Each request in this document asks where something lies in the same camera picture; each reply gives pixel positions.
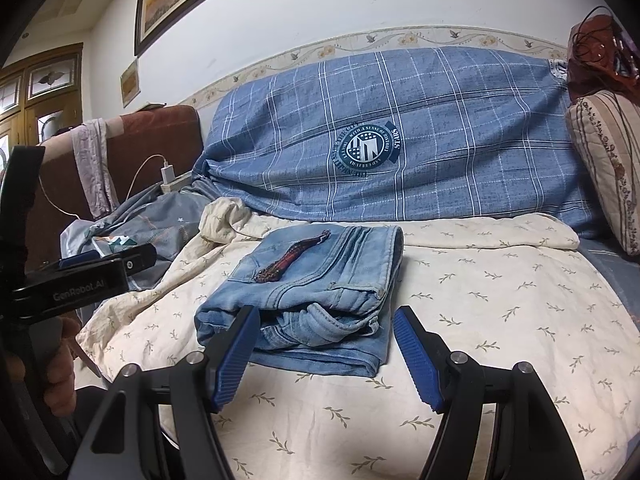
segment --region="finger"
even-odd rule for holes
[[[44,392],[44,402],[51,410],[58,410],[67,406],[74,395],[74,379],[69,377],[47,388]]]
[[[54,416],[69,416],[76,410],[76,393],[74,392],[71,398],[66,402],[55,408],[52,408],[51,413]]]
[[[17,355],[11,352],[4,352],[6,357],[6,370],[9,372],[9,380],[12,383],[19,383],[24,380],[24,363]]]
[[[68,339],[71,337],[76,337],[80,329],[82,328],[80,324],[70,317],[62,317],[62,339]]]
[[[69,346],[63,341],[58,348],[58,353],[47,365],[47,380],[51,384],[57,384],[73,374],[74,359],[71,357]]]

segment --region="ripped patch on jeans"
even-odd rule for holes
[[[299,242],[294,243],[289,249],[287,249],[287,252],[284,253],[284,256],[281,257],[281,259],[277,262],[273,262],[264,269],[259,270],[255,275],[254,281],[256,283],[279,282],[284,271],[300,257],[300,254],[311,247],[321,244],[327,240],[330,234],[330,231],[324,230],[320,233],[320,236],[307,238],[306,240],[300,240]]]

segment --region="denim waistband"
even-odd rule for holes
[[[261,320],[255,362],[375,375],[389,336],[380,313],[401,257],[398,227],[307,224],[274,231],[200,306],[198,341],[206,344],[253,304]]]

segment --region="wallpaper border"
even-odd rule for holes
[[[180,104],[190,105],[199,110],[222,99],[229,91],[247,81],[324,59],[398,48],[451,45],[492,48],[545,59],[566,58],[566,48],[557,43],[492,28],[450,25],[380,28],[317,41],[268,57],[218,79]]]

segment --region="cream bedsheet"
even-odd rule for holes
[[[129,362],[175,363],[200,348],[199,304],[268,232],[297,223],[216,200],[162,282],[105,302],[79,343],[111,379]],[[531,362],[585,478],[613,478],[640,430],[640,337],[575,252],[575,233],[543,214],[398,225],[405,249],[392,307],[410,304],[425,329],[480,364]],[[484,478],[492,408],[484,407],[470,478]],[[236,478],[260,480],[415,479],[440,421],[420,402],[393,339],[374,379],[249,364],[236,398],[213,419]],[[169,408],[162,420],[171,433]]]

